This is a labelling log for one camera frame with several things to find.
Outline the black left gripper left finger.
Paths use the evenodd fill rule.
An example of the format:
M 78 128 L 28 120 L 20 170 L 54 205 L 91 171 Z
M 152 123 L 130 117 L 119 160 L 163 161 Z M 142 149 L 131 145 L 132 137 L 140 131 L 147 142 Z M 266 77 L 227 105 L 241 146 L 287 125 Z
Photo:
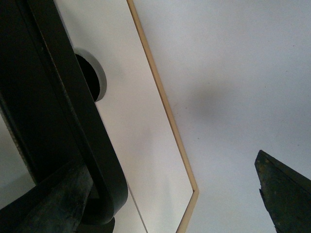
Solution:
M 83 163 L 69 162 L 0 211 L 2 233 L 73 233 L 92 188 Z

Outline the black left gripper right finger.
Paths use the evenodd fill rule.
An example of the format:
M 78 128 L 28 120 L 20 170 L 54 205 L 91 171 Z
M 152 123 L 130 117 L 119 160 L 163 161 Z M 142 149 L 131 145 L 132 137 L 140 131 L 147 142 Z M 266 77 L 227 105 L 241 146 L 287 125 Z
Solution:
M 278 233 L 311 231 L 311 181 L 260 150 L 255 160 L 260 195 Z

